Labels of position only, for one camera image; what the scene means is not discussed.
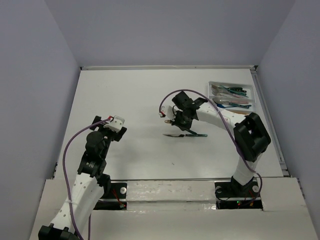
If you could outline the blue spoon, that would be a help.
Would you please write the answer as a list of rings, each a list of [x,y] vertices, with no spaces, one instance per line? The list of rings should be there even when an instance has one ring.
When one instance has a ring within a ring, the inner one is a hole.
[[[233,107],[233,106],[230,106],[230,105],[224,106],[223,104],[217,104],[217,106],[218,106],[219,108],[222,108],[222,109],[226,109],[226,108],[236,108],[236,107]]]

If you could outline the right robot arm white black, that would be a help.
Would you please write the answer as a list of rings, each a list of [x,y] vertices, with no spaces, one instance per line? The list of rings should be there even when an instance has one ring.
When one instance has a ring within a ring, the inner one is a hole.
[[[227,131],[239,155],[229,189],[237,197],[246,193],[254,175],[261,177],[256,172],[256,167],[271,143],[271,137],[260,116],[254,112],[244,115],[224,110],[205,97],[193,100],[184,91],[175,95],[172,102],[173,106],[167,109],[162,107],[160,113],[180,130],[194,136],[196,133],[191,127],[196,120]]]

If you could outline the silver fork black speckled handle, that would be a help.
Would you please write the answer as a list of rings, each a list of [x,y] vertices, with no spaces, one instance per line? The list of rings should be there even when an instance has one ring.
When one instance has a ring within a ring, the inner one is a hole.
[[[243,93],[243,94],[247,93],[247,91],[244,90],[242,87],[228,87],[227,90],[233,91],[233,92],[238,92],[238,93]]]

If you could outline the silver spoon pink handle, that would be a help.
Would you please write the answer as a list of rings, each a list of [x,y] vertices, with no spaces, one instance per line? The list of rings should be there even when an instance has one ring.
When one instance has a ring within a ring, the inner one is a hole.
[[[212,99],[216,104],[240,104],[240,105],[249,105],[247,101],[236,101],[232,99],[220,99],[220,98],[213,98]]]

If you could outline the teal fork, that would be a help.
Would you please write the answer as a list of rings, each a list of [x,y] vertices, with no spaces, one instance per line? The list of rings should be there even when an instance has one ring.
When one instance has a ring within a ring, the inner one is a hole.
[[[219,86],[221,89],[227,91],[228,93],[234,94],[234,95],[238,95],[238,96],[242,96],[247,98],[247,91],[242,89],[241,87],[226,87],[223,85]]]

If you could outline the small silver knife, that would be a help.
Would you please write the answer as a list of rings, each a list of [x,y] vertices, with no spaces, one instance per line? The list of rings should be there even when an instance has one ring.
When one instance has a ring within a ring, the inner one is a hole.
[[[173,134],[173,133],[163,133],[163,136],[171,137],[171,138],[184,138],[184,137],[191,137],[191,138],[207,138],[207,134],[202,133],[182,133],[182,134]]]

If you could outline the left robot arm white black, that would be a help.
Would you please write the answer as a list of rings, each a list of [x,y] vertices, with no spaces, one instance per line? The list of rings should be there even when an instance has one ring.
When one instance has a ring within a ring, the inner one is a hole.
[[[111,177],[104,173],[106,157],[112,142],[119,142],[126,133],[125,119],[109,116],[102,119],[96,116],[88,129],[85,150],[81,157],[73,184],[70,184],[66,158],[63,151],[62,170],[67,197],[59,212],[38,232],[40,240],[82,240],[83,228],[89,221],[92,211],[101,198],[110,194]]]

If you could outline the gold spoon orange handle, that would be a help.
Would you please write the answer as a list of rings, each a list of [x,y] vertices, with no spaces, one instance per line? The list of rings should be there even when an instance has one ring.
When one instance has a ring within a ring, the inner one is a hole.
[[[235,114],[240,114],[240,115],[248,115],[250,112],[247,111],[236,111],[236,110],[228,110],[229,112],[235,113]]]

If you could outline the silver fork slim handle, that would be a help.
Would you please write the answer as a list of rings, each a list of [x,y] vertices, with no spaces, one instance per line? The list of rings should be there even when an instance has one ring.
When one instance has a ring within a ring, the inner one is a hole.
[[[213,92],[212,91],[212,95],[216,96],[216,97],[226,97],[226,98],[232,98],[233,97],[232,94],[228,94],[228,93],[225,93],[225,92]]]

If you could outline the silver spoon teal speckled handle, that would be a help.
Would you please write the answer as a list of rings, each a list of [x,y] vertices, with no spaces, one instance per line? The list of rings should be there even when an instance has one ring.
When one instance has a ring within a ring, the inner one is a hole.
[[[252,106],[251,104],[238,104],[233,102],[230,102],[229,105],[237,108],[243,108],[243,109],[249,109]]]

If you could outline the gold utensil teal handle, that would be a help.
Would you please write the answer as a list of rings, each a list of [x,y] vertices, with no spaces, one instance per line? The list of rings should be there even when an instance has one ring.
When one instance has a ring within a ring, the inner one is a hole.
[[[172,120],[165,120],[164,122],[165,122],[166,124],[170,124],[170,125],[174,124],[174,122],[173,122]]]

